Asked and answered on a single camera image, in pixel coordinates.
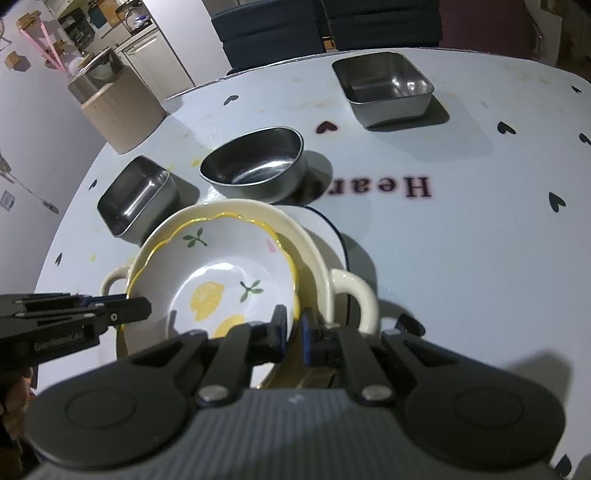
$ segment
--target pink petal print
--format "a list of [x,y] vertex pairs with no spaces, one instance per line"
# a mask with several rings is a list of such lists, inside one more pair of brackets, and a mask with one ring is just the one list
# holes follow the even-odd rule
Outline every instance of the pink petal print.
[[271,242],[271,240],[269,240],[267,238],[267,246],[269,247],[269,252],[271,252],[272,254],[274,254],[277,249],[275,248],[275,244],[273,242]]

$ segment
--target cream ceramic pot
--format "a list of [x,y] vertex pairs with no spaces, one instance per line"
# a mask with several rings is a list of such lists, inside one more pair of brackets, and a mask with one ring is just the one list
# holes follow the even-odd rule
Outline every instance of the cream ceramic pot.
[[145,265],[156,245],[163,239],[169,238],[179,226],[192,219],[210,218],[223,212],[233,212],[244,218],[256,219],[277,233],[281,245],[295,263],[299,282],[298,296],[302,308],[311,307],[320,322],[331,325],[335,322],[335,295],[348,293],[359,303],[361,310],[359,331],[367,335],[378,333],[378,302],[367,283],[350,272],[329,270],[313,240],[295,220],[276,207],[256,200],[222,200],[179,210],[150,235],[131,265],[121,266],[108,275],[101,286],[101,294],[108,295],[115,281],[126,279],[126,293],[129,296],[133,295],[129,289],[130,280]]

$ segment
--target scalloped yellow rim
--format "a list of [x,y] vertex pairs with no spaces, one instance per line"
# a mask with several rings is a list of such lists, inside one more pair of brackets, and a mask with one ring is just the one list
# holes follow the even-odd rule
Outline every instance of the scalloped yellow rim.
[[294,263],[292,257],[289,255],[289,253],[287,253],[285,251],[285,249],[283,248],[283,246],[281,245],[281,242],[279,241],[279,238],[277,236],[277,233],[270,226],[268,226],[266,223],[260,222],[259,220],[250,220],[250,219],[241,217],[240,215],[238,215],[235,212],[222,212],[222,213],[218,213],[217,215],[214,215],[212,217],[194,218],[192,220],[189,220],[188,222],[183,223],[181,226],[179,226],[172,233],[172,235],[170,235],[166,240],[162,240],[159,244],[157,244],[152,249],[152,251],[148,255],[148,258],[144,262],[144,266],[139,269],[139,271],[134,275],[133,279],[129,282],[129,286],[128,286],[127,292],[126,292],[127,298],[129,298],[129,294],[132,291],[135,282],[137,281],[137,279],[139,278],[139,276],[143,273],[143,271],[148,266],[148,263],[149,263],[150,259],[152,258],[152,256],[160,248],[162,248],[164,245],[167,245],[168,243],[170,243],[170,241],[177,235],[177,233],[179,233],[183,228],[185,228],[188,225],[192,225],[192,224],[197,223],[197,222],[207,222],[207,221],[215,220],[217,218],[222,218],[222,217],[235,218],[235,219],[241,220],[243,222],[253,223],[256,226],[261,227],[275,241],[275,243],[277,244],[277,247],[278,247],[279,251],[283,254],[283,256],[285,257],[285,259],[287,260],[287,264],[288,264],[288,266],[290,268],[291,278],[293,280],[293,285],[294,285],[294,287],[293,287],[293,294],[294,294],[294,321],[293,321],[293,324],[291,325],[291,329],[293,330],[296,320],[300,318],[300,299],[297,296],[297,292],[298,292],[298,278],[297,278],[296,264]]

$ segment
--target gray ribbed surface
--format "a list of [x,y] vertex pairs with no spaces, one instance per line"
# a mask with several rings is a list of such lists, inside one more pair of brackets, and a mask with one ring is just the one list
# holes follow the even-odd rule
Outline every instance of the gray ribbed surface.
[[556,480],[547,465],[484,474],[443,464],[411,443],[386,410],[342,390],[248,390],[201,412],[166,452],[111,472],[44,465],[31,480]]

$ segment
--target table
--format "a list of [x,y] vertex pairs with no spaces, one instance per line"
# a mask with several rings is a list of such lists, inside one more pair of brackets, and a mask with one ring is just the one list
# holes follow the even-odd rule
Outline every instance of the table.
[[[133,259],[138,247],[110,236],[96,204],[136,155],[196,186],[202,203],[220,198],[198,172],[212,149],[293,127],[319,180],[302,199],[326,188],[311,205],[342,232],[382,316],[410,312],[426,339],[549,388],[567,411],[554,461],[566,453],[577,465],[591,452],[591,85],[533,61],[399,51],[435,100],[424,120],[395,128],[363,129],[340,90],[331,64],[359,52],[255,69],[168,101],[172,114],[143,144],[99,153],[37,291],[97,294]],[[113,336],[102,342],[42,365],[40,387],[110,361]]]

